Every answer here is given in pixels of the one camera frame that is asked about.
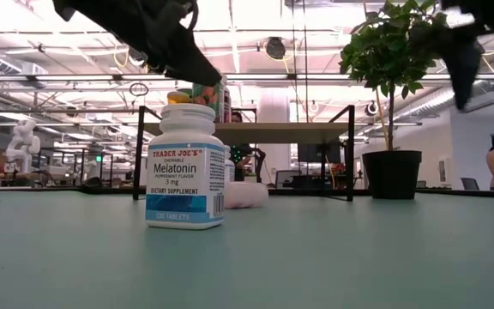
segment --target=desk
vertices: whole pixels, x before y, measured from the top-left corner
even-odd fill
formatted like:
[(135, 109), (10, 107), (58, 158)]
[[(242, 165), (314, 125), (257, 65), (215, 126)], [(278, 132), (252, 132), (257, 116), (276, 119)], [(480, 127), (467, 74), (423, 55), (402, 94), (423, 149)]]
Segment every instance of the desk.
[[(144, 130), (160, 135), (160, 124), (144, 124)], [(346, 123), (229, 123), (215, 124), (218, 137), (226, 145), (240, 143), (327, 143), (348, 130)]]
[(0, 192), (0, 308), (494, 309), (494, 198), (270, 197), (202, 232), (144, 208)]

